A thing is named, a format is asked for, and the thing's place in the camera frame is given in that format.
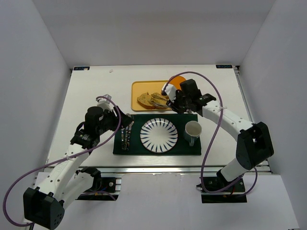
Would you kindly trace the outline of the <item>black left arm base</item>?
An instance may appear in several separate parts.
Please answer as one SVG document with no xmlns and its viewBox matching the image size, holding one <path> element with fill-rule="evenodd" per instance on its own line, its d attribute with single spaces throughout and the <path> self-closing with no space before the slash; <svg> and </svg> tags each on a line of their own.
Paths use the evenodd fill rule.
<svg viewBox="0 0 307 230">
<path fill-rule="evenodd" d="M 93 185 L 85 190 L 76 200 L 87 201 L 116 201 L 121 190 L 121 177 L 115 174 L 105 174 L 97 168 L 85 167 L 75 172 L 75 177 L 80 173 L 87 173 L 93 177 Z"/>
</svg>

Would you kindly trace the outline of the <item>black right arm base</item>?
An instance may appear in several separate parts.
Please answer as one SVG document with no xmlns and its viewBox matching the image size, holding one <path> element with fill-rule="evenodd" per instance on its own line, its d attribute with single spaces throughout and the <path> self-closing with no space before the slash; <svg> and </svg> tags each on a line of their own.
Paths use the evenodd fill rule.
<svg viewBox="0 0 307 230">
<path fill-rule="evenodd" d="M 226 186 L 218 177 L 204 177 L 203 182 L 208 191 L 216 191 Z M 203 204 L 234 204 L 247 202 L 243 179 L 240 179 L 236 184 L 219 193 L 207 193 L 201 184 L 196 185 L 196 189 L 201 193 L 201 202 Z"/>
</svg>

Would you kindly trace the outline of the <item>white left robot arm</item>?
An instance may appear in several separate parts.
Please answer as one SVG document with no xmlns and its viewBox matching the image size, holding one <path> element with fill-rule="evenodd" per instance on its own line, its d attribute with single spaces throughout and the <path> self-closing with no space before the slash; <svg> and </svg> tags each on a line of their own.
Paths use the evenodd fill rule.
<svg viewBox="0 0 307 230">
<path fill-rule="evenodd" d="M 27 188 L 23 194 L 24 216 L 49 230 L 54 230 L 63 220 L 65 209 L 83 192 L 97 189 L 101 173 L 96 168 L 79 170 L 91 154 L 100 137 L 111 130 L 126 128 L 133 119 L 117 106 L 113 110 L 98 106 L 88 108 L 85 119 L 76 129 L 64 155 L 48 177 L 35 189 Z"/>
</svg>

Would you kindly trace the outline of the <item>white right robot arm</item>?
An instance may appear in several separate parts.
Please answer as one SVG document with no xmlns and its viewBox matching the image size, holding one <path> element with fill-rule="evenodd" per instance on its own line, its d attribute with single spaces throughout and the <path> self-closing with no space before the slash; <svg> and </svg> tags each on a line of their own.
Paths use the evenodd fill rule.
<svg viewBox="0 0 307 230">
<path fill-rule="evenodd" d="M 209 93 L 202 94 L 195 80 L 181 82 L 180 89 L 166 83 L 161 92 L 168 96 L 167 105 L 174 112 L 196 112 L 216 123 L 234 138 L 236 156 L 217 173 L 225 182 L 232 182 L 274 154 L 269 129 L 265 123 L 252 123 L 232 113 L 214 96 Z"/>
</svg>

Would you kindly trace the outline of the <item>speckled bread slice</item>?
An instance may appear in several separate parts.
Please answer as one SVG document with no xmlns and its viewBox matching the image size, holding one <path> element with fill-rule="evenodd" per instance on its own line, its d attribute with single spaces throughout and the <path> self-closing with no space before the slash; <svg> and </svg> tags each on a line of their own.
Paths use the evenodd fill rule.
<svg viewBox="0 0 307 230">
<path fill-rule="evenodd" d="M 151 98 L 151 95 L 146 92 L 137 97 L 137 102 L 145 109 L 155 109 L 155 106 L 151 103 Z"/>
<path fill-rule="evenodd" d="M 157 92 L 151 94 L 151 98 L 149 103 L 155 106 L 156 109 L 168 109 L 167 102 L 169 98 L 168 96 L 163 96 Z"/>
</svg>

